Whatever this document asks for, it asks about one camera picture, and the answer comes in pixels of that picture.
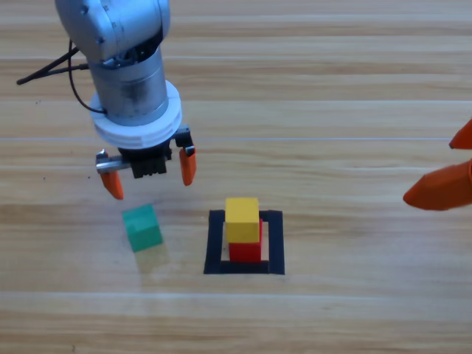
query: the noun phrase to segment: red cube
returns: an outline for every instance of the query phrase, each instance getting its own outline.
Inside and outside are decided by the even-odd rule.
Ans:
[[[259,220],[259,242],[256,243],[230,243],[229,261],[258,263],[263,254],[263,221]]]

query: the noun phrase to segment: green cube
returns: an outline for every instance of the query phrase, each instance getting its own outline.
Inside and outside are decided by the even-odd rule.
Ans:
[[[162,234],[152,204],[123,212],[126,233],[133,252],[162,243]]]

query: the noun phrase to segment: white ring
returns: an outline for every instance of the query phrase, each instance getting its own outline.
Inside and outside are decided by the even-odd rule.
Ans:
[[[169,106],[154,122],[137,127],[125,127],[109,120],[106,115],[91,112],[95,130],[107,143],[118,148],[140,150],[166,142],[177,131],[182,122],[182,103],[177,88],[166,81]],[[90,106],[100,109],[100,99],[95,93]]]

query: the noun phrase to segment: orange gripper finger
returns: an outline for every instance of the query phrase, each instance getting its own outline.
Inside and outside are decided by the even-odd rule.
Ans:
[[[444,211],[472,204],[472,160],[424,175],[403,197],[410,206]]]
[[[124,199],[125,194],[123,193],[123,187],[118,172],[101,173],[100,177],[102,178],[103,186],[105,186],[112,196],[119,200]]]
[[[197,171],[196,155],[197,152],[194,152],[191,156],[187,156],[185,149],[181,149],[179,152],[182,180],[186,186],[190,186],[195,178],[195,173]]]
[[[452,149],[472,150],[472,119],[457,132],[449,146]]]

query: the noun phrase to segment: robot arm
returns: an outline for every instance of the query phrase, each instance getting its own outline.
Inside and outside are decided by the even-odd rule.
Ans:
[[[196,171],[195,146],[190,129],[181,125],[180,95],[165,79],[160,47],[170,28],[169,1],[55,0],[55,4],[70,37],[69,55],[64,58],[69,61],[74,93],[90,110],[97,134],[121,154],[110,157],[103,150],[96,156],[97,172],[107,190],[123,199],[119,170],[131,168],[134,178],[166,173],[172,140],[181,148],[182,178],[190,185]],[[86,56],[85,69],[90,69],[96,88],[90,107],[80,100],[72,80],[73,69],[84,69],[71,67],[71,57],[78,51]],[[40,70],[39,77],[52,74],[48,70],[54,66]],[[39,78],[34,75],[19,84]]]

